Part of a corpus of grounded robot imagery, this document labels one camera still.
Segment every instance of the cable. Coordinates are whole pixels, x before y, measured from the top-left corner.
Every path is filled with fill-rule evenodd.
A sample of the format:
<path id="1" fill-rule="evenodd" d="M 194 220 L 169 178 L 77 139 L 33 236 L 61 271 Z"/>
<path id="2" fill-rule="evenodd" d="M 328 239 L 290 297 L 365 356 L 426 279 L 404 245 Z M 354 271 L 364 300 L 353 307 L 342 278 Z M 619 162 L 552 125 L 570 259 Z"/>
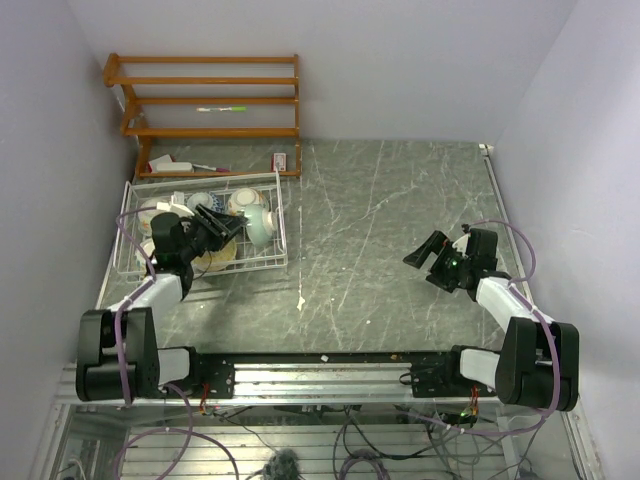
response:
<path id="1" fill-rule="evenodd" d="M 230 418 L 237 417 L 238 415 L 246 412 L 247 410 L 251 410 L 252 408 L 253 407 L 244 407 L 244 408 L 240 409 L 240 411 L 238 411 L 238 412 L 236 412 L 234 414 L 231 414 L 231 415 L 220 415 L 220 416 L 223 417 L 225 420 L 229 420 Z"/>
<path id="2" fill-rule="evenodd" d="M 229 420 L 227 417 L 223 416 L 223 415 L 218 415 L 216 413 L 213 414 L 214 417 L 216 418 L 222 418 L 223 420 L 226 420 L 227 422 L 233 424 L 233 425 L 237 425 L 238 427 L 242 427 L 244 428 L 247 432 L 252 433 L 253 435 L 255 435 L 256 437 L 258 437 L 258 440 L 260 440 L 260 442 L 267 447 L 269 450 L 271 450 L 272 452 L 276 452 L 276 449 L 273 448 L 271 445 L 269 445 L 267 442 L 265 442 L 262 437 L 257 433 L 254 432 L 253 430 L 251 430 L 249 427 L 241 424 L 241 423 L 236 423 L 236 422 L 232 422 L 231 420 Z"/>
<path id="3" fill-rule="evenodd" d="M 524 427 L 524 428 L 518 428 L 515 430 L 509 430 L 506 432 L 497 432 L 497 431 L 490 431 L 490 430 L 471 430 L 471 429 L 462 429 L 460 427 L 456 427 L 456 426 L 452 426 L 449 424 L 446 424 L 445 422 L 443 422 L 440 419 L 435 419 L 435 418 L 430 418 L 430 417 L 425 417 L 424 415 L 420 415 L 418 413 L 413 413 L 413 412 L 402 412 L 405 415 L 408 415 L 412 418 L 416 418 L 418 420 L 422 420 L 425 422 L 429 422 L 429 423 L 433 423 L 435 425 L 438 425 L 440 427 L 446 428 L 447 430 L 453 430 L 456 432 L 460 432 L 460 433 L 465 433 L 468 435 L 480 435 L 480 436 L 486 436 L 486 437 L 498 437 L 498 436 L 502 436 L 502 435 L 521 435 L 523 433 L 529 433 L 529 432 L 533 432 L 534 430 L 540 428 L 544 422 L 547 420 L 547 418 L 556 411 L 556 408 L 558 407 L 558 403 L 560 401 L 560 361 L 558 359 L 558 351 L 556 349 L 555 346 L 555 341 L 553 338 L 553 334 L 551 333 L 551 329 L 549 328 L 549 325 L 547 324 L 547 321 L 545 320 L 544 316 L 542 315 L 542 313 L 540 313 L 540 311 L 534 306 L 532 305 L 519 291 L 518 289 L 516 289 L 513 285 L 509 287 L 509 291 L 511 293 L 514 294 L 514 296 L 516 296 L 518 298 L 518 300 L 527 308 L 529 308 L 529 310 L 531 311 L 531 313 L 534 315 L 534 317 L 536 317 L 536 319 L 539 321 L 541 327 L 542 327 L 542 331 L 544 332 L 544 335 L 547 339 L 547 344 L 549 345 L 549 352 L 551 354 L 551 368 L 553 370 L 553 393 L 551 395 L 551 404 L 549 405 L 549 407 L 546 410 L 542 410 L 540 413 L 540 420 L 538 421 L 538 423 L 530 426 L 530 427 Z"/>
<path id="4" fill-rule="evenodd" d="M 503 468 L 498 473 L 494 473 L 493 475 L 491 475 L 489 478 L 487 478 L 487 480 L 491 480 L 492 478 L 496 478 L 498 475 L 502 474 L 503 472 L 506 472 L 507 470 L 509 470 L 510 468 L 513 468 L 513 467 L 517 467 L 516 468 L 516 474 L 514 475 L 513 478 L 514 478 L 514 480 L 516 478 L 518 478 L 518 471 L 520 469 L 520 465 L 522 465 L 522 462 L 524 462 L 524 460 L 527 458 L 527 454 L 529 453 L 529 450 L 531 449 L 531 445 L 533 445 L 533 441 L 535 440 L 536 435 L 538 435 L 538 432 L 540 431 L 540 428 L 542 428 L 542 425 L 540 425 L 540 427 L 538 427 L 538 429 L 533 433 L 533 435 L 531 435 L 531 438 L 529 439 L 529 443 L 527 444 L 527 448 L 525 448 L 524 454 L 522 455 L 522 458 L 520 459 L 520 461 L 518 463 L 514 463 L 513 465 L 509 465 L 508 467 Z"/>
<path id="5" fill-rule="evenodd" d="M 156 270 L 155 268 L 153 268 L 153 264 L 151 263 L 151 259 L 149 258 L 149 255 L 147 255 L 147 253 L 144 251 L 144 248 L 142 248 L 142 245 L 136 242 L 135 238 L 133 238 L 133 236 L 129 232 L 127 232 L 127 228 L 124 225 L 125 217 L 128 217 L 129 215 L 133 215 L 134 213 L 146 212 L 148 210 L 157 210 L 157 209 L 155 207 L 145 207 L 145 208 L 136 208 L 134 210 L 126 211 L 116 217 L 116 225 L 118 226 L 118 230 L 120 230 L 122 235 L 124 235 L 125 238 L 129 240 L 129 242 L 131 242 L 131 244 L 135 247 L 135 249 L 138 250 L 138 253 L 142 255 L 142 258 L 144 259 L 144 263 L 147 264 L 149 275 L 151 275 L 151 278 L 153 278 L 153 280 L 155 281 Z"/>
<path id="6" fill-rule="evenodd" d="M 151 430 L 148 430 L 148 431 L 146 431 L 144 433 L 141 433 L 139 435 L 136 435 L 131 440 L 129 440 L 122 447 L 122 449 L 118 452 L 118 454 L 116 455 L 116 457 L 115 457 L 115 459 L 113 461 L 113 478 L 115 478 L 116 480 L 120 480 L 121 479 L 120 474 L 119 474 L 120 461 L 124 457 L 124 454 L 127 451 L 127 449 L 130 448 L 138 440 L 140 440 L 141 438 L 147 437 L 149 435 L 155 435 L 157 433 L 180 433 L 180 434 L 186 435 L 185 442 L 182 445 L 182 448 L 180 449 L 180 452 L 178 452 L 178 455 L 175 457 L 175 459 L 171 462 L 171 464 L 167 467 L 167 469 L 156 480 L 162 480 L 162 479 L 166 478 L 173 471 L 173 469 L 176 467 L 176 465 L 178 464 L 178 462 L 180 461 L 180 459 L 182 458 L 182 456 L 186 452 L 187 447 L 189 446 L 189 442 L 191 441 L 192 437 L 198 437 L 198 438 L 201 438 L 203 440 L 207 440 L 208 442 L 211 442 L 211 443 L 215 444 L 216 446 L 218 446 L 219 448 L 221 448 L 222 451 L 229 458 L 229 461 L 231 462 L 231 464 L 233 465 L 233 469 L 235 471 L 236 480 L 240 480 L 240 472 L 238 471 L 238 465 L 236 464 L 236 461 L 233 458 L 233 455 L 231 455 L 231 452 L 227 449 L 227 447 L 225 447 L 222 443 L 218 442 L 217 440 L 215 440 L 215 439 L 213 439 L 211 437 L 208 437 L 207 435 L 204 435 L 202 433 L 198 433 L 198 432 L 194 432 L 193 431 L 193 412 L 191 411 L 191 404 L 189 403 L 189 399 L 187 398 L 187 395 L 182 390 L 180 390 L 178 387 L 176 387 L 175 385 L 172 385 L 170 383 L 167 383 L 164 386 L 165 386 L 165 388 L 168 388 L 169 390 L 173 390 L 184 401 L 184 404 L 185 404 L 185 406 L 187 408 L 187 413 L 188 413 L 189 429 L 185 430 L 183 428 L 176 428 L 176 427 L 157 427 L 157 428 L 152 428 Z"/>
<path id="7" fill-rule="evenodd" d="M 207 253 L 209 254 L 209 264 L 207 265 L 207 268 L 202 270 L 202 273 L 200 273 L 200 275 L 198 275 L 197 277 L 194 278 L 194 280 L 200 280 L 202 277 L 204 277 L 205 273 L 207 273 L 209 271 L 209 267 L 213 263 L 213 253 L 211 253 L 211 252 L 207 252 Z"/>
<path id="8" fill-rule="evenodd" d="M 429 437 L 429 441 L 431 442 L 432 445 L 434 445 L 434 441 L 433 441 L 433 435 L 431 434 L 431 432 L 433 431 L 433 428 L 429 428 L 427 427 L 427 435 Z M 453 473 L 451 471 L 451 466 L 449 465 L 449 463 L 445 460 L 444 456 L 440 453 L 440 451 L 435 448 L 433 448 L 433 451 L 436 452 L 436 455 L 438 456 L 438 460 L 440 460 L 440 463 L 442 463 L 442 465 L 444 466 L 445 471 L 451 475 L 453 478 L 458 479 L 461 478 L 459 477 L 457 474 Z"/>
<path id="9" fill-rule="evenodd" d="M 473 444 L 476 446 L 476 453 L 477 453 L 477 457 L 476 458 L 478 459 L 477 463 L 480 463 L 480 445 L 478 445 L 478 439 L 476 437 L 471 437 L 471 440 L 473 441 Z M 471 480 L 475 479 L 475 473 L 476 473 L 475 472 L 475 467 L 476 467 L 477 463 L 472 463 L 471 464 Z"/>
<path id="10" fill-rule="evenodd" d="M 251 480 L 253 477 L 257 477 L 258 475 L 262 475 L 262 469 L 253 472 L 251 475 L 249 475 L 247 478 L 245 478 L 244 480 Z"/>
<path id="11" fill-rule="evenodd" d="M 357 450 L 354 452 L 352 456 L 345 459 L 340 468 L 340 476 L 339 480 L 344 480 L 347 477 L 347 473 L 354 465 L 365 462 L 373 467 L 378 477 L 378 480 L 391 480 L 389 476 L 389 471 L 385 468 L 382 461 L 373 455 L 369 450 Z"/>
<path id="12" fill-rule="evenodd" d="M 67 466 L 66 466 L 66 467 L 64 467 L 62 470 L 58 470 L 58 471 L 56 472 L 56 476 L 57 476 L 57 475 L 60 475 L 62 472 L 66 472 L 67 470 L 72 469 L 73 467 L 74 467 L 74 464 L 73 464 L 73 463 L 72 463 L 72 464 L 70 464 L 70 465 L 67 465 Z"/>
<path id="13" fill-rule="evenodd" d="M 429 368 L 422 368 L 420 370 L 414 370 L 412 372 L 406 372 L 400 375 L 400 378 L 398 380 L 402 385 L 413 385 L 415 383 L 413 381 L 414 375 L 417 375 L 419 373 L 433 373 L 438 368 L 441 368 L 441 367 L 429 367 Z"/>
<path id="14" fill-rule="evenodd" d="M 69 457 L 69 461 L 75 463 L 80 469 L 80 475 L 82 475 L 82 480 L 87 480 L 87 474 L 84 473 L 84 467 L 82 466 L 82 462 L 78 460 L 76 457 Z"/>
<path id="15" fill-rule="evenodd" d="M 429 445 L 429 446 L 427 446 L 425 448 L 422 448 L 422 449 L 420 449 L 420 450 L 418 450 L 418 451 L 416 451 L 414 453 L 408 454 L 408 455 L 397 455 L 397 454 L 384 453 L 384 452 L 380 451 L 378 448 L 376 448 L 376 446 L 373 445 L 373 443 L 371 443 L 369 441 L 367 436 L 364 434 L 364 432 L 360 429 L 360 427 L 356 423 L 355 419 L 352 418 L 351 415 L 349 413 L 347 413 L 346 411 L 345 411 L 345 414 L 347 415 L 347 423 L 345 424 L 342 438 L 343 438 L 343 441 L 344 441 L 344 448 L 345 448 L 345 450 L 347 451 L 347 453 L 349 455 L 353 455 L 349 451 L 349 449 L 347 448 L 346 439 L 345 439 L 345 436 L 347 434 L 347 428 L 349 427 L 349 424 L 351 424 L 351 425 L 353 425 L 355 427 L 355 429 L 358 431 L 358 433 L 360 434 L 362 439 L 366 442 L 366 444 L 369 446 L 369 448 L 371 448 L 371 450 L 373 450 L 375 453 L 377 453 L 380 456 L 380 458 L 386 458 L 388 460 L 399 460 L 399 461 L 409 460 L 411 458 L 421 458 L 421 455 L 420 455 L 421 453 L 424 453 L 424 452 L 429 451 L 429 450 L 433 450 L 435 448 L 433 445 Z"/>
<path id="16" fill-rule="evenodd" d="M 138 208 L 135 210 L 129 210 L 127 212 L 121 213 L 116 217 L 116 225 L 120 232 L 125 236 L 129 242 L 135 247 L 136 250 L 142 255 L 145 263 L 147 264 L 147 269 L 149 270 L 149 275 L 151 276 L 151 280 L 146 280 L 142 285 L 134 290 L 134 292 L 126 297 L 118 306 L 118 310 L 116 311 L 115 319 L 114 319 L 114 333 L 116 337 L 116 354 L 118 357 L 118 367 L 120 371 L 120 383 L 122 384 L 122 397 L 124 398 L 125 405 L 131 405 L 131 388 L 129 387 L 129 377 L 127 374 L 127 359 L 124 353 L 124 342 L 122 339 L 122 315 L 124 311 L 133 304 L 133 302 L 138 299 L 144 292 L 146 292 L 151 285 L 153 285 L 156 281 L 156 271 L 153 268 L 153 264 L 151 263 L 151 259 L 144 251 L 144 248 L 136 242 L 135 238 L 127 232 L 127 229 L 124 225 L 124 218 L 133 215 L 134 213 L 145 212 L 147 210 L 155 210 L 154 207 L 148 208 Z"/>
<path id="17" fill-rule="evenodd" d="M 469 226 L 471 227 L 471 226 L 475 226 L 475 225 L 483 225 L 485 223 L 499 223 L 500 225 L 504 225 L 505 227 L 509 228 L 509 230 L 511 230 L 512 232 L 515 232 L 522 239 L 522 241 L 525 243 L 525 245 L 529 249 L 529 253 L 531 254 L 531 269 L 529 270 L 529 272 L 524 277 L 513 278 L 513 279 L 509 280 L 509 285 L 511 285 L 513 283 L 526 282 L 527 280 L 531 279 L 531 277 L 533 277 L 533 274 L 536 271 L 536 265 L 537 265 L 538 262 L 536 261 L 536 253 L 533 250 L 533 245 L 531 245 L 531 242 L 529 241 L 527 236 L 522 232 L 522 230 L 520 230 L 519 228 L 511 225 L 509 222 L 505 222 L 504 220 L 499 220 L 499 219 L 495 219 L 495 218 L 489 218 L 489 219 L 486 219 L 486 220 L 478 220 L 477 222 L 470 223 Z"/>

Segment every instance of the bowl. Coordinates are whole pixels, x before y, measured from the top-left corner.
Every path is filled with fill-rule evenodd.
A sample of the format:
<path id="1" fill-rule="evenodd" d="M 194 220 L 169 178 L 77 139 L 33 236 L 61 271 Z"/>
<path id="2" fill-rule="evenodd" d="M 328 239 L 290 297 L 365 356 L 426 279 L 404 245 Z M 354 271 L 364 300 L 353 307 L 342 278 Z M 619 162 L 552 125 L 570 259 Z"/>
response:
<path id="1" fill-rule="evenodd" d="M 198 192 L 194 193 L 187 199 L 187 208 L 195 213 L 198 205 L 211 208 L 213 207 L 213 202 L 213 197 L 207 192 Z"/>
<path id="2" fill-rule="evenodd" d="M 155 207 L 156 205 L 158 205 L 158 202 L 166 202 L 167 200 L 162 198 L 162 197 L 156 197 L 156 198 L 150 198 L 149 200 L 145 201 L 142 205 L 140 205 L 140 208 L 149 208 L 149 207 Z M 160 215 L 161 213 L 164 213 L 162 210 L 145 210 L 144 212 L 138 212 L 138 230 L 140 230 L 140 232 L 147 236 L 150 237 L 151 236 L 151 220 L 153 220 L 153 217 L 155 217 L 156 215 Z"/>
<path id="3" fill-rule="evenodd" d="M 227 202 L 229 215 L 242 215 L 248 205 L 258 205 L 269 210 L 269 200 L 264 194 L 254 188 L 239 188 L 231 194 Z"/>
<path id="4" fill-rule="evenodd" d="M 155 250 L 155 245 L 153 244 L 153 240 L 150 238 L 147 238 L 146 240 L 143 240 L 140 243 L 140 246 L 142 247 L 142 249 L 144 250 L 144 253 L 147 254 L 147 257 L 151 257 L 151 255 L 153 255 L 153 251 Z M 136 255 L 136 265 L 138 266 L 138 268 L 140 270 L 147 270 L 147 263 L 144 261 L 144 258 L 142 257 L 142 254 L 138 251 L 138 249 L 136 248 L 134 250 L 135 255 Z"/>
<path id="5" fill-rule="evenodd" d="M 229 243 L 219 252 L 205 252 L 201 257 L 196 257 L 191 265 L 196 273 L 219 272 L 229 266 L 229 262 L 235 260 L 238 253 L 236 239 L 232 238 Z"/>
<path id="6" fill-rule="evenodd" d="M 251 243 L 258 248 L 267 245 L 278 229 L 276 214 L 261 205 L 247 205 L 244 216 L 247 219 L 245 228 Z"/>
<path id="7" fill-rule="evenodd" d="M 149 257 L 155 250 L 155 246 L 151 238 L 144 240 L 140 246 L 144 250 L 144 253 Z M 191 262 L 191 266 L 196 270 L 196 273 L 218 272 L 227 268 L 229 266 L 229 262 L 235 260 L 237 253 L 238 244 L 236 243 L 236 239 L 232 238 L 231 241 L 219 252 L 205 252 L 201 257 L 194 258 Z M 142 258 L 142 255 L 137 249 L 135 250 L 135 255 L 136 265 L 138 268 L 146 271 L 147 266 L 144 258 Z"/>
<path id="8" fill-rule="evenodd" d="M 202 205 L 214 212 L 224 212 L 224 204 L 222 203 L 222 200 L 220 200 L 220 198 L 218 198 L 213 192 L 198 192 L 191 195 L 187 200 L 187 208 L 195 213 L 198 205 Z"/>

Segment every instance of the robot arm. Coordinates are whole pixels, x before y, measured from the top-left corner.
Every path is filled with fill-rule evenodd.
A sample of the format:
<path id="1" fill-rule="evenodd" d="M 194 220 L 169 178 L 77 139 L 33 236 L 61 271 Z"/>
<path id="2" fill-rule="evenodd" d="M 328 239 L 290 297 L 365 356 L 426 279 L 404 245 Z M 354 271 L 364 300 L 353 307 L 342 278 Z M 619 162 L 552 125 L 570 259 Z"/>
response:
<path id="1" fill-rule="evenodd" d="M 420 268 L 431 253 L 437 258 L 427 281 L 451 293 L 467 290 L 473 301 L 485 308 L 505 331 L 500 352 L 471 346 L 454 347 L 457 372 L 462 378 L 482 383 L 507 404 L 546 408 L 551 404 L 553 371 L 550 346 L 533 306 L 509 285 L 509 276 L 496 271 L 497 234 L 465 228 L 465 235 L 451 242 L 435 231 L 404 262 Z M 560 366 L 558 410 L 571 410 L 578 399 L 579 334 L 567 323 L 541 314 L 552 332 Z"/>
<path id="2" fill-rule="evenodd" d="M 154 318 L 162 318 L 191 289 L 191 261 L 206 251 L 224 248 L 242 229 L 244 217 L 233 217 L 202 205 L 183 216 L 167 208 L 151 221 L 155 246 L 155 278 L 147 276 L 131 295 L 130 306 L 122 302 L 103 310 L 89 310 L 80 321 L 76 393 L 83 401 L 123 397 L 124 373 L 116 351 L 116 317 L 126 348 L 126 380 L 131 398 L 159 396 L 158 386 L 182 382 L 185 389 L 197 377 L 195 349 L 158 349 Z"/>

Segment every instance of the wooden shelf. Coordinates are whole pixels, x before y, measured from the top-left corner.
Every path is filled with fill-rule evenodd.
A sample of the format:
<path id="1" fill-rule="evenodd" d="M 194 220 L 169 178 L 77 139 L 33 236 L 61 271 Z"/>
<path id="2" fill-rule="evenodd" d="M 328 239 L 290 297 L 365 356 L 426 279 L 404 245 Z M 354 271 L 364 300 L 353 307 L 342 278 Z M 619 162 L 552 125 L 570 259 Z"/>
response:
<path id="1" fill-rule="evenodd" d="M 289 64 L 293 67 L 291 77 L 219 77 L 219 76 L 127 76 L 124 64 Z M 120 124 L 123 135 L 137 136 L 140 151 L 136 174 L 140 178 L 154 177 L 210 177 L 241 175 L 256 172 L 198 172 L 198 173 L 149 173 L 147 164 L 155 138 L 295 138 L 296 169 L 284 175 L 300 176 L 302 156 L 300 143 L 300 84 L 298 56 L 291 57 L 145 57 L 109 55 L 102 72 L 108 87 L 120 85 L 125 96 L 125 112 Z M 138 97 L 135 85 L 285 85 L 292 86 L 291 97 Z M 144 105 L 293 105 L 294 126 L 291 128 L 247 127 L 247 128 L 152 128 L 142 109 Z"/>
<path id="2" fill-rule="evenodd" d="M 127 128 L 125 135 L 164 138 L 296 138 L 295 128 Z"/>
<path id="3" fill-rule="evenodd" d="M 294 105 L 295 97 L 141 97 L 136 105 Z"/>
<path id="4" fill-rule="evenodd" d="M 114 85 L 297 85 L 287 77 L 109 77 Z"/>

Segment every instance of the white bowl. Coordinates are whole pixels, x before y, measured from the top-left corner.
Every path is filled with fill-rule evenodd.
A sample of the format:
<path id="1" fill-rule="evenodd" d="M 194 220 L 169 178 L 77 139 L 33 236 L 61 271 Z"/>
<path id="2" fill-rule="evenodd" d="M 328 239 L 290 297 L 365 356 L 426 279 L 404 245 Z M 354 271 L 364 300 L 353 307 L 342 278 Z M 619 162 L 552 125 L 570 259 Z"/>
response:
<path id="1" fill-rule="evenodd" d="M 153 251 L 156 248 L 155 245 L 153 244 L 153 240 L 150 238 L 143 240 L 142 243 L 140 243 L 140 246 L 142 247 L 142 250 L 144 250 L 144 253 L 147 255 L 147 257 L 151 257 L 151 255 L 153 254 Z M 136 265 L 140 270 L 146 270 L 147 262 L 144 261 L 142 254 L 138 251 L 137 248 L 134 251 L 136 255 Z"/>
<path id="2" fill-rule="evenodd" d="M 187 208 L 195 213 L 196 207 L 202 205 L 205 208 L 213 207 L 213 197 L 207 192 L 194 193 L 187 200 Z"/>
<path id="3" fill-rule="evenodd" d="M 161 197 L 150 198 L 145 201 L 140 208 L 148 208 L 155 207 L 158 205 L 158 202 L 165 202 L 166 200 Z M 143 235 L 150 237 L 151 236 L 151 220 L 156 215 L 160 215 L 164 213 L 162 210 L 145 210 L 144 212 L 138 212 L 138 230 L 142 232 Z"/>
<path id="4" fill-rule="evenodd" d="M 227 213 L 229 215 L 243 215 L 247 205 L 260 205 L 265 210 L 269 210 L 269 200 L 264 194 L 254 188 L 239 188 L 227 202 Z"/>

